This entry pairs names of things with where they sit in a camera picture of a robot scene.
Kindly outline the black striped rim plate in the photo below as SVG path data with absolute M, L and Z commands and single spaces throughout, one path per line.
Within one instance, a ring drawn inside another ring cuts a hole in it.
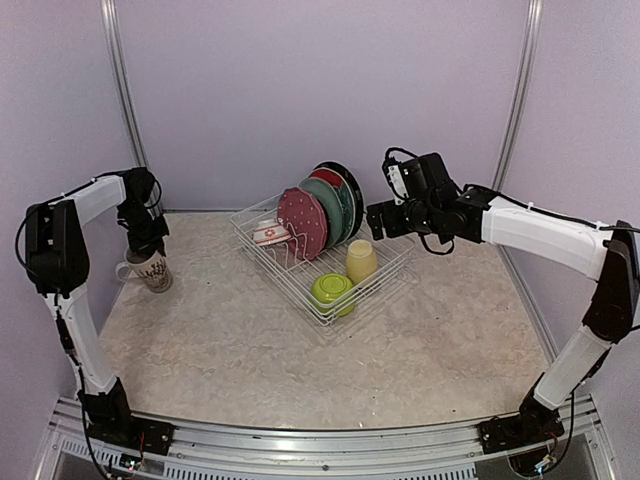
M 364 199 L 362 195 L 362 190 L 355 176 L 344 165 L 335 161 L 325 161 L 318 164 L 314 168 L 314 170 L 319 170 L 321 168 L 331 170 L 337 175 L 340 175 L 343 178 L 344 182 L 349 186 L 350 191 L 353 194 L 354 203 L 355 203 L 355 219 L 354 219 L 354 226 L 352 228 L 352 231 L 348 236 L 348 239 L 351 239 L 358 233 L 363 220 Z

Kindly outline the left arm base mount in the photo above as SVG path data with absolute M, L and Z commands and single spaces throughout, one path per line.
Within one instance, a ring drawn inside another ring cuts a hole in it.
M 88 426 L 91 439 L 161 456 L 168 455 L 174 431 L 171 423 L 136 416 L 91 421 Z

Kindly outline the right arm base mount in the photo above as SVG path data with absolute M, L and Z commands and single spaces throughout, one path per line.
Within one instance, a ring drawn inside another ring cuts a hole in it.
M 518 413 L 506 417 L 493 417 L 477 425 L 484 454 L 518 449 L 560 437 L 564 426 L 556 412 L 550 415 Z

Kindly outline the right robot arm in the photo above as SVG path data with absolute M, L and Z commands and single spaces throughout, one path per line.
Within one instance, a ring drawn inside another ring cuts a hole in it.
M 511 433 L 523 444 L 546 432 L 559 407 L 592 376 L 611 349 L 637 330 L 639 229 L 574 218 L 469 185 L 449 199 L 429 190 L 367 208 L 376 240 L 415 234 L 483 244 L 504 254 L 519 295 L 554 353 L 522 400 Z

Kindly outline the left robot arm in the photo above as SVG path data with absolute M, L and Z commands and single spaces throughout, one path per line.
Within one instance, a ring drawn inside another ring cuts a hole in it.
M 88 302 L 89 252 L 84 227 L 115 209 L 126 232 L 132 263 L 153 288 L 170 283 L 163 215 L 151 212 L 150 200 L 160 186 L 145 167 L 108 172 L 58 197 L 31 205 L 14 241 L 17 260 L 52 314 L 63 350 L 76 369 L 78 398 L 94 425 L 121 445 L 133 443 L 140 424 L 121 380 L 98 339 Z

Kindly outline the white floral mug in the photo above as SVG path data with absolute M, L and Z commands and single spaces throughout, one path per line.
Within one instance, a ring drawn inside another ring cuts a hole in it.
M 124 261 L 115 267 L 115 276 L 119 281 L 126 282 L 131 274 L 156 294 L 168 291 L 173 284 L 166 256 L 158 251 L 147 255 L 127 249 Z

